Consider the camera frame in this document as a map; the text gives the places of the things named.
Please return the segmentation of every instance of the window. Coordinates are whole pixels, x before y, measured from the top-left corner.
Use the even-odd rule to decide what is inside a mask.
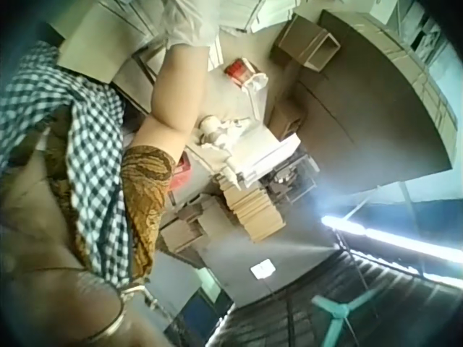
[[[254,274],[254,276],[258,280],[260,280],[262,278],[267,278],[272,273],[274,273],[275,270],[276,270],[276,268],[275,268],[275,266],[273,266],[270,259],[264,260],[260,264],[257,264],[256,266],[251,267],[251,272]]]

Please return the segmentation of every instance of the sleeve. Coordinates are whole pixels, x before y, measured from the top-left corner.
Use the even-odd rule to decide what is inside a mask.
[[[136,146],[122,158],[122,188],[134,239],[135,278],[151,272],[159,223],[176,163],[151,146]]]

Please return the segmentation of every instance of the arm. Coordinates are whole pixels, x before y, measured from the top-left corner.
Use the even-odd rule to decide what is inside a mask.
[[[130,145],[148,145],[182,155],[199,116],[208,73],[208,47],[175,45],[168,50],[153,90],[151,116]]]
[[[218,35],[219,0],[166,0],[167,47],[151,100],[151,117],[132,147],[147,145],[180,159],[200,113],[209,46]]]

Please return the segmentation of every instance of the fluorescent light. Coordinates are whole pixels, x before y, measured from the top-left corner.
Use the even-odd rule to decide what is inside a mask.
[[[365,228],[363,226],[357,223],[349,222],[348,220],[343,220],[341,218],[326,215],[325,217],[321,218],[321,223],[329,226],[330,228],[346,231],[347,233],[354,235],[365,235]]]
[[[463,252],[459,249],[437,246],[435,244],[427,244],[407,237],[397,236],[384,231],[375,229],[367,229],[360,224],[349,222],[341,218],[327,215],[322,218],[322,223],[333,229],[344,231],[354,235],[365,235],[374,240],[382,241],[387,244],[392,244],[411,251],[432,255],[433,257],[441,258],[451,262],[463,264]]]
[[[463,264],[463,252],[459,249],[437,246],[435,244],[427,244],[426,242],[408,239],[407,237],[403,236],[388,234],[384,231],[375,229],[368,229],[366,235],[367,237],[386,242],[387,244],[392,244],[394,246],[409,249],[411,251],[429,254],[437,258]]]
[[[257,264],[256,266],[251,267],[251,272],[254,274],[254,276],[260,280],[263,278],[267,278],[270,276],[272,273],[274,273],[276,268],[273,266],[272,262],[270,259],[266,259],[260,264]]]

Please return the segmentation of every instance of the woman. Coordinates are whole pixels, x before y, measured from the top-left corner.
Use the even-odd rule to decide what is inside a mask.
[[[168,1],[163,20],[152,114],[123,155],[119,96],[57,68],[46,44],[0,100],[2,311],[25,346],[155,346],[114,293],[152,269],[169,181],[200,113],[218,0]]]

